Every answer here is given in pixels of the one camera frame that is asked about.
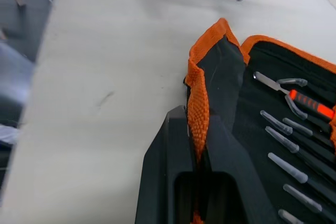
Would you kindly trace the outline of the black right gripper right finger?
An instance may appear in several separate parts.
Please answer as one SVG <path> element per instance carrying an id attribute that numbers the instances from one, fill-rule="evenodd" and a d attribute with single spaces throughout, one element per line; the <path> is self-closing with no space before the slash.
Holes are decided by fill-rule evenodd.
<path id="1" fill-rule="evenodd" d="M 278 223 L 249 154 L 218 115 L 209 118 L 206 223 Z"/>

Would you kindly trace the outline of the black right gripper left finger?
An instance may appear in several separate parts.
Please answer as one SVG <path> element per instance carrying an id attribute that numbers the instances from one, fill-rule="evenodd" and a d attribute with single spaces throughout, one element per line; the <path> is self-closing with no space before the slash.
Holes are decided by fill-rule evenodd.
<path id="1" fill-rule="evenodd" d="M 186 108 L 170 110 L 142 165 L 135 223 L 190 223 L 196 163 Z"/>

